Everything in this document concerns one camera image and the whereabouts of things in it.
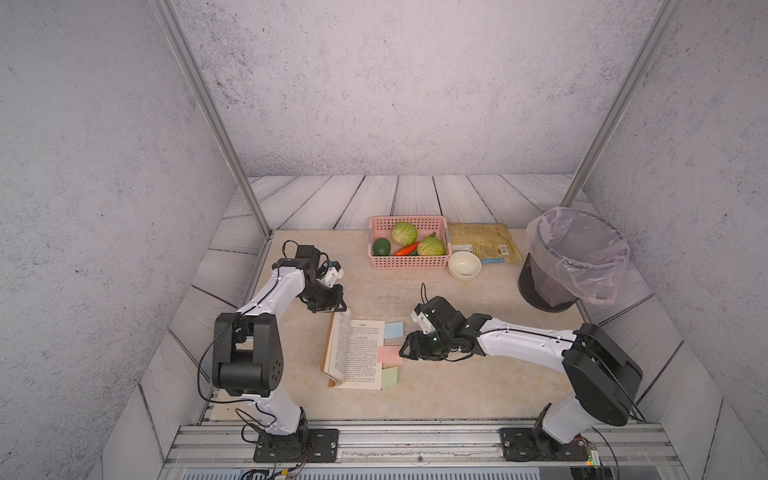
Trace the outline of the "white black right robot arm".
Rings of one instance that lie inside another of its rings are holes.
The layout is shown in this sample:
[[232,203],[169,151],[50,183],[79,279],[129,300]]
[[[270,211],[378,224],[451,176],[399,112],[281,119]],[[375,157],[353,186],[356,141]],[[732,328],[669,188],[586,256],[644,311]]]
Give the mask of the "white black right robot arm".
[[546,330],[515,325],[491,315],[469,317],[443,297],[418,304],[399,356],[409,360],[452,361],[475,356],[509,357],[554,370],[568,378],[569,396],[544,407],[533,428],[537,440],[566,445],[603,423],[624,426],[639,416],[635,396],[643,378],[640,366],[599,326]]

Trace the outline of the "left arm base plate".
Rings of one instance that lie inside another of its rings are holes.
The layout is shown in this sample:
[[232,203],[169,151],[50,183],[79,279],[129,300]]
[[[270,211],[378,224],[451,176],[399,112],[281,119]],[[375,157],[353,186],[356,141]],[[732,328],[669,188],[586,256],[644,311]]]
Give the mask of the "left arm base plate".
[[338,429],[299,428],[291,435],[266,434],[257,442],[255,463],[334,463],[339,446]]

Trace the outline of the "dark cover paperback book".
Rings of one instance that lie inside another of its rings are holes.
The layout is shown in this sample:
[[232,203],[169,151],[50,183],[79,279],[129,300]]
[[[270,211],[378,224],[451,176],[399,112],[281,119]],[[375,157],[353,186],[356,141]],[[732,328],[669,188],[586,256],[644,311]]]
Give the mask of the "dark cover paperback book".
[[384,334],[384,321],[355,320],[347,312],[334,312],[322,368],[329,387],[380,390],[383,367],[377,355]]

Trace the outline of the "blue sticky note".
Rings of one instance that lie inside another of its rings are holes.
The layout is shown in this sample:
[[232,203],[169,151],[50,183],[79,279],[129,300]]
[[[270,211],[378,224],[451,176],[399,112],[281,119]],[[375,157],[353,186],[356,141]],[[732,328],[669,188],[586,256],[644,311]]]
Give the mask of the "blue sticky note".
[[402,322],[391,322],[385,324],[384,338],[399,339],[404,337],[404,324]]

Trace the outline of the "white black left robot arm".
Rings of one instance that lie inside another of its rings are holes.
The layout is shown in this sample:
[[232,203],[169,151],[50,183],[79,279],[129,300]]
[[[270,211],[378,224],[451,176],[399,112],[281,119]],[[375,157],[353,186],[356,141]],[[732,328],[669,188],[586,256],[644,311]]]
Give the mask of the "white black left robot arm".
[[281,258],[254,298],[216,319],[212,341],[212,382],[232,397],[252,402],[261,428],[287,437],[299,430],[303,410],[280,385],[285,362],[279,321],[294,299],[313,313],[344,311],[343,269],[337,261]]

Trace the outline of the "green sticky note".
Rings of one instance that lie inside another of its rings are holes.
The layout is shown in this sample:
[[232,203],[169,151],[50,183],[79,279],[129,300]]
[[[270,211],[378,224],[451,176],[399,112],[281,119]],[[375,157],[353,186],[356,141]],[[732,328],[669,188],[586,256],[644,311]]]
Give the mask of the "green sticky note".
[[397,366],[383,368],[381,372],[381,388],[394,387],[398,383],[399,368]]

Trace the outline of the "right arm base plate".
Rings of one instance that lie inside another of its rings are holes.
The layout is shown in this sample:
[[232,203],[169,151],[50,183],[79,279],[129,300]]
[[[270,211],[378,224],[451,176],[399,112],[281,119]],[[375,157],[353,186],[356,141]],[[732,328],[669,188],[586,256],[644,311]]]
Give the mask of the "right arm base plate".
[[511,462],[583,462],[591,460],[585,440],[577,438],[561,444],[534,428],[501,428],[502,455]]

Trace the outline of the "pink sticky note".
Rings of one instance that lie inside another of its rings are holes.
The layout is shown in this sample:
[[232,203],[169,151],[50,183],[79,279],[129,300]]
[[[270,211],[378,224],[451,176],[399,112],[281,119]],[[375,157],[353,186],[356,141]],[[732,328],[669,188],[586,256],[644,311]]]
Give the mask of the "pink sticky note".
[[398,346],[379,346],[376,361],[383,365],[396,366],[403,364],[405,359],[400,356]]

